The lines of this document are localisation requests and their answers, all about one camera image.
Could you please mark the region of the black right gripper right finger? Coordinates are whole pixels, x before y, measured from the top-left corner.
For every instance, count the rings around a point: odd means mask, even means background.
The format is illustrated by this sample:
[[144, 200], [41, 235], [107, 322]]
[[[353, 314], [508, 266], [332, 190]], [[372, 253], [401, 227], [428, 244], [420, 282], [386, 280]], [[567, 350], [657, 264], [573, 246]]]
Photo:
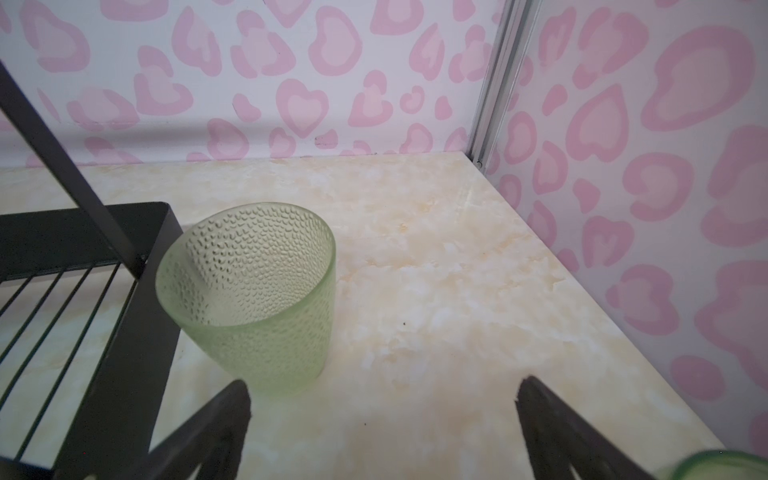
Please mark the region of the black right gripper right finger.
[[653, 479], [537, 377], [515, 405], [536, 479]]

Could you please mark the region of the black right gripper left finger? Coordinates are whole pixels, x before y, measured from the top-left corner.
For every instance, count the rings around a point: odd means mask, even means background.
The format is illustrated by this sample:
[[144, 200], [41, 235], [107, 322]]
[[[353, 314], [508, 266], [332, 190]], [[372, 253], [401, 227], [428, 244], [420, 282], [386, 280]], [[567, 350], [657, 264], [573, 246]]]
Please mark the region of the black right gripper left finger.
[[133, 467], [124, 479], [234, 479], [251, 418], [247, 386], [235, 380]]

